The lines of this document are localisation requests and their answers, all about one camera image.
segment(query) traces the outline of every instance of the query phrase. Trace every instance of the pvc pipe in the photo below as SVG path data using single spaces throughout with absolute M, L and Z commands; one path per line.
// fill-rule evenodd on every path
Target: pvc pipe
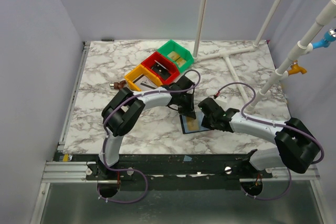
M 273 14 L 275 13 L 276 9 L 278 8 L 278 6 L 280 4 L 280 1 L 281 0 L 274 0 L 274 3 L 272 5 L 271 9 L 269 10 L 269 13 L 268 13 L 268 15 L 267 15 L 267 17 L 266 17 L 266 19 L 265 19 L 265 21 L 264 21 L 261 29 L 260 29 L 260 32 L 258 33 L 258 36 L 257 36 L 256 40 L 253 42 L 253 46 L 254 47 L 258 47 L 259 42 L 261 40 L 261 37 L 263 36 L 263 34 L 264 34 L 264 32 L 265 32 L 265 30 L 266 30 L 266 28 L 267 28 L 270 20 L 272 19 Z
M 224 57 L 224 56 L 229 56 L 229 55 L 234 55 L 234 54 L 240 54 L 242 52 L 250 52 L 256 50 L 253 46 L 250 47 L 244 47 L 244 48 L 237 48 L 237 49 L 231 49 L 223 52 L 218 52 L 216 54 L 212 55 L 204 55 L 199 57 L 197 60 L 202 61 L 202 60 L 210 60 L 210 59 L 215 59 L 219 57 Z
M 226 55 L 226 56 L 223 57 L 223 59 L 226 61 L 226 64 L 227 64 L 227 66 L 228 66 L 228 68 L 229 68 L 229 70 L 230 70 L 230 72 L 231 72 L 231 74 L 232 74 L 233 79 L 234 79 L 236 82 L 240 82 L 240 79 L 239 79 L 239 77 L 238 77 L 238 75 L 237 75 L 237 73 L 236 73 L 236 71 L 235 71 L 235 68 L 232 66 L 232 63 L 231 63 L 231 61 L 230 61 L 229 56 Z M 242 85 L 237 85 L 237 88 L 238 88 L 238 90 L 240 91 L 241 96 L 242 96 L 243 99 L 244 99 L 244 103 L 245 103 L 245 104 L 248 103 L 250 99 L 247 97 L 247 94 L 246 94 L 245 89 L 243 88 L 243 86 L 242 86 Z
M 288 71 L 286 70 L 280 78 L 280 81 L 285 80 L 288 77 Z
M 263 88 L 257 93 L 254 101 L 247 107 L 248 111 L 252 111 L 255 105 L 263 98 L 263 95 L 272 87 L 274 83 L 279 81 L 283 73 L 290 67 L 293 61 L 297 60 L 301 55 L 305 54 L 309 48 L 309 44 L 317 35 L 317 33 L 322 29 L 324 25 L 327 25 L 327 21 L 330 22 L 332 17 L 336 17 L 336 0 L 331 0 L 325 6 L 325 8 L 320 12 L 316 18 L 315 23 L 310 27 L 308 32 L 303 36 L 301 41 L 298 41 L 295 46 L 288 53 L 287 58 L 280 65 L 278 69 L 274 71 L 271 77 L 268 79 Z
M 199 47 L 199 43 L 200 43 L 203 18 L 204 18 L 204 13 L 205 13 L 205 6 L 206 6 L 206 0 L 201 0 L 201 3 L 199 5 L 197 33 L 196 33 L 194 52 L 193 52 L 193 58 L 194 59 L 197 59 L 197 53 L 198 53 L 198 47 Z

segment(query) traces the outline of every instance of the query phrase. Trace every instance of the card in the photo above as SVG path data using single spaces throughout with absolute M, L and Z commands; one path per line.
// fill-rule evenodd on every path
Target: card
M 143 74 L 136 78 L 133 83 L 137 85 L 141 91 L 149 91 L 157 88 L 157 86 Z
M 170 52 L 167 56 L 171 58 L 173 61 L 176 61 L 178 58 L 181 57 L 177 52 L 174 51 Z
M 201 132 L 201 131 L 209 131 L 210 129 L 201 126 L 203 117 L 204 117 L 204 114 L 202 113 L 202 111 L 196 112 L 196 119 L 189 118 L 184 115 L 180 115 L 183 134 L 189 134 L 189 133 L 195 133 L 195 132 Z

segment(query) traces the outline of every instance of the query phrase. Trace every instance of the blue pipe connector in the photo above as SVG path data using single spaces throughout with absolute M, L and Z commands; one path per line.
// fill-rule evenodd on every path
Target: blue pipe connector
M 330 43 L 336 40 L 336 29 L 330 28 L 325 34 L 324 38 L 318 42 L 312 43 L 313 49 L 320 47 L 329 47 Z

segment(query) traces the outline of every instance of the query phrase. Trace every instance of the small box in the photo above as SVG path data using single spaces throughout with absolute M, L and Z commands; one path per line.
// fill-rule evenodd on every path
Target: small box
M 141 78 L 143 78 L 143 76 L 145 76 L 148 80 L 150 80 L 153 84 L 155 84 L 156 87 L 159 87 L 159 86 L 162 85 L 162 82 L 161 82 L 160 78 L 157 77 L 155 74 L 153 74 L 150 70 L 148 70 L 143 65 L 138 65 L 131 72 L 126 74 L 125 75 L 125 80 L 127 81 L 131 90 L 144 91 L 144 89 L 141 89 L 136 84 L 136 82 L 138 82 L 139 78 L 141 79 Z
M 180 73 L 183 73 L 192 63 L 194 58 L 191 53 L 173 40 L 168 41 L 158 49 L 158 52 L 173 61 Z
M 180 75 L 177 66 L 158 52 L 150 55 L 141 65 L 156 75 L 164 85 L 172 83 Z

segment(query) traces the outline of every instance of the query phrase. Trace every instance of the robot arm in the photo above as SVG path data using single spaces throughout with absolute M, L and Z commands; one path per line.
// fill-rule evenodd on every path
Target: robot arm
M 279 124 L 287 125 L 312 136 L 299 119 L 291 118 L 289 121 L 273 121 L 256 116 L 248 116 L 250 119 L 259 119 L 271 124 L 266 125 L 246 119 L 237 109 L 230 108 L 224 111 L 213 98 L 206 98 L 198 106 L 204 113 L 203 127 L 212 130 L 249 134 L 267 140 L 277 146 L 269 150 L 257 150 L 253 153 L 249 161 L 257 170 L 286 166 L 296 173 L 305 173 L 320 151 L 319 147 L 311 139 L 286 127 L 276 126 Z
M 158 87 L 157 93 L 151 93 L 138 96 L 129 101 L 125 106 L 120 108 L 108 119 L 107 130 L 109 137 L 105 147 L 106 162 L 109 167 L 119 160 L 119 150 L 123 137 L 131 131 L 137 122 L 143 110 L 151 109 L 157 106 L 177 105 L 179 114 L 196 118 L 194 111 L 194 93 L 172 92 L 180 91 L 192 87 L 194 83 L 186 76 L 181 76 L 176 83 Z M 128 88 L 121 89 L 109 104 L 103 109 L 101 115 L 105 121 L 107 117 L 126 99 L 147 92 L 133 92 Z M 103 153 L 99 154 L 100 160 L 103 162 Z
M 119 150 L 123 136 L 133 128 L 143 110 L 175 104 L 178 106 L 180 114 L 195 118 L 193 94 L 167 92 L 184 90 L 192 85 L 193 82 L 183 76 L 177 83 L 157 88 L 160 92 L 139 96 L 129 101 L 125 104 L 128 107 L 127 110 L 119 109 L 116 111 L 107 122 L 107 129 L 110 132 L 105 147 L 107 165 L 112 166 L 119 160 Z M 103 110 L 104 121 L 119 104 L 140 93 L 142 92 L 132 92 L 128 88 L 121 89 Z M 309 138 L 285 127 L 275 126 L 275 124 L 288 125 L 312 136 L 298 119 L 291 118 L 285 122 L 259 118 L 271 123 L 271 125 L 265 125 L 247 120 L 237 109 L 230 108 L 224 111 L 213 98 L 204 99 L 198 106 L 204 113 L 203 127 L 211 130 L 253 135 L 277 146 L 269 150 L 252 151 L 246 164 L 246 166 L 249 166 L 248 168 L 252 166 L 255 170 L 263 170 L 268 167 L 286 166 L 294 172 L 305 173 L 319 152 L 318 146 Z M 99 154 L 99 157 L 103 162 L 102 153 Z

